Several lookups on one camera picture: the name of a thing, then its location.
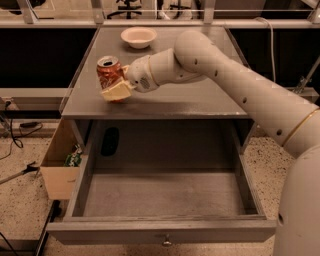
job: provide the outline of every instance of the metal rod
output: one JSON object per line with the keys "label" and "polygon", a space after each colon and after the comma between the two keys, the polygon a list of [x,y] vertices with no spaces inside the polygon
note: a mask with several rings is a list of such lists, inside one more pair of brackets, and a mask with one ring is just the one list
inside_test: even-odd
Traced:
{"label": "metal rod", "polygon": [[[320,24],[313,24],[308,20],[268,20],[273,28],[283,29],[306,29],[306,28],[320,28]],[[104,27],[108,26],[203,26],[202,20],[191,21],[165,21],[165,20],[105,20],[102,24]],[[254,19],[219,19],[213,20],[211,26],[220,26],[225,28],[257,28],[265,29],[267,25]],[[94,21],[90,20],[39,20],[35,24],[25,24],[23,21],[0,21],[0,28],[96,28]]]}
{"label": "metal rod", "polygon": [[17,0],[23,15],[23,20],[27,24],[34,24],[38,21],[38,17],[33,11],[29,0]]}

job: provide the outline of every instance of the black chair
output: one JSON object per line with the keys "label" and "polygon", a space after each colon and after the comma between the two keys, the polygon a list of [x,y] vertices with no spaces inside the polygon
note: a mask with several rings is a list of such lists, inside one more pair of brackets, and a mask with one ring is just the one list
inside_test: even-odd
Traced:
{"label": "black chair", "polygon": [[137,1],[138,0],[125,0],[124,3],[126,6],[118,6],[118,11],[108,14],[107,19],[111,20],[112,16],[120,15],[122,13],[127,13],[127,16],[126,16],[127,19],[131,19],[131,13],[141,15],[142,12],[137,11],[138,9],[142,8],[141,5],[138,5],[138,6],[131,6],[130,5],[130,3],[137,2]]}

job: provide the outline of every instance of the white bowl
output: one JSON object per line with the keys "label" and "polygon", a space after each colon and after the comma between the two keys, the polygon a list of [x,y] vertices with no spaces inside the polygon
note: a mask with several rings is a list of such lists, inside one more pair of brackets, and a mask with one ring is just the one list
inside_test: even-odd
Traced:
{"label": "white bowl", "polygon": [[132,27],[124,30],[121,33],[123,41],[135,49],[143,49],[157,37],[157,32],[152,28]]}

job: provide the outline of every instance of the soda can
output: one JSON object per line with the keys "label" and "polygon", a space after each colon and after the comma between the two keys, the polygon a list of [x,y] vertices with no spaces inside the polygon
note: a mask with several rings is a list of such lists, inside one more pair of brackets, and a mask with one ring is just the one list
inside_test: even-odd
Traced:
{"label": "soda can", "polygon": [[115,56],[104,56],[99,59],[97,63],[97,74],[102,90],[115,85],[121,77],[124,78],[121,64]]}

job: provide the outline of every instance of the speckled floor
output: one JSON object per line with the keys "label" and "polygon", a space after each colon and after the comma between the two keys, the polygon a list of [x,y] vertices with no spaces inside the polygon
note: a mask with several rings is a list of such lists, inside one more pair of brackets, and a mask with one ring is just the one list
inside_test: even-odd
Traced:
{"label": "speckled floor", "polygon": [[[30,162],[40,163],[50,138],[23,138],[24,147],[12,147],[10,157],[0,160],[0,179],[23,170]],[[0,158],[11,139],[0,138]],[[293,159],[269,137],[253,137],[245,151],[258,195],[268,219],[276,219],[281,189]],[[41,174],[20,176],[0,185],[0,231],[8,239],[36,239],[49,212],[51,201]],[[274,237],[264,243],[160,245],[64,246],[49,237],[44,255],[272,255]]]}

